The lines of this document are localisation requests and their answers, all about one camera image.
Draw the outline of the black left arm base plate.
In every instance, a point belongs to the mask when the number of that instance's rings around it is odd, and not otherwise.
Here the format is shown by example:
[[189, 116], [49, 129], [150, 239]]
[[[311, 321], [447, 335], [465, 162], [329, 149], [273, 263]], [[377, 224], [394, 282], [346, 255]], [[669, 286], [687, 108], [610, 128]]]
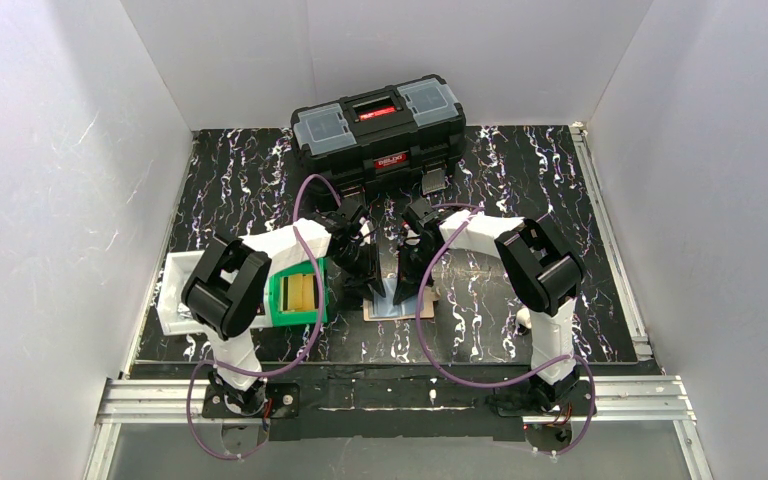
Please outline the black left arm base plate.
[[295, 383], [256, 382], [246, 391], [209, 384], [200, 416], [208, 419], [291, 419], [300, 411], [301, 391]]

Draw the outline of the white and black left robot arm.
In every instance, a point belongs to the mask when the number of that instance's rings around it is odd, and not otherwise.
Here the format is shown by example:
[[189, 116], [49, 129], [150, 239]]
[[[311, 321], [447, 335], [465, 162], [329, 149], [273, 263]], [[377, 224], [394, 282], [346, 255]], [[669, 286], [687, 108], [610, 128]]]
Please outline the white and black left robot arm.
[[184, 284], [181, 301], [204, 328], [213, 351], [208, 378], [233, 412], [255, 416], [266, 410], [266, 381], [251, 328], [259, 317], [296, 302], [314, 306], [317, 338], [326, 321], [326, 281], [319, 261], [327, 258], [369, 298], [383, 293], [369, 210], [346, 199], [333, 211], [314, 212], [291, 225], [242, 238], [216, 236]]

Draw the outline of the yellow cards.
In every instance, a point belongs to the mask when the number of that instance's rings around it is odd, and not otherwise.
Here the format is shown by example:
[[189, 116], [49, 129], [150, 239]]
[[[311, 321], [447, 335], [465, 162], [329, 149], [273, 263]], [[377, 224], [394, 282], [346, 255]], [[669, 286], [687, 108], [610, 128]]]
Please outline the yellow cards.
[[295, 273], [280, 281], [280, 310], [300, 313], [318, 308], [318, 284], [312, 273]]

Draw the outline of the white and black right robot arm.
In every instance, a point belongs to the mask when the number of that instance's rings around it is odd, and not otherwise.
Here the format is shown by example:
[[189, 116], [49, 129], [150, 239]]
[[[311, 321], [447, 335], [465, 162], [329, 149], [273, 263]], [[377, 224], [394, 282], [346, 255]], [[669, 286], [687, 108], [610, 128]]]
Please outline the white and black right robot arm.
[[394, 304], [417, 297], [432, 282], [432, 262], [447, 250], [498, 258], [523, 307], [518, 324], [532, 337], [528, 380], [533, 405], [550, 409], [574, 388], [572, 317], [586, 268], [549, 218], [494, 217], [473, 207], [447, 212], [424, 199], [402, 218], [410, 237], [398, 248]]

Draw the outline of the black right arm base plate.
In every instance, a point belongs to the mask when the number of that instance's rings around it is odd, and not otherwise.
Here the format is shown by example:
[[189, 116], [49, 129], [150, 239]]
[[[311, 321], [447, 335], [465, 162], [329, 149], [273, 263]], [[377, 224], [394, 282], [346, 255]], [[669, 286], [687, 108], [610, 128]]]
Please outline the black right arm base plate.
[[592, 396], [592, 385], [587, 380], [548, 385], [533, 379], [494, 390], [485, 398], [485, 404], [500, 417], [537, 417], [538, 423], [563, 425], [576, 416], [586, 417]]

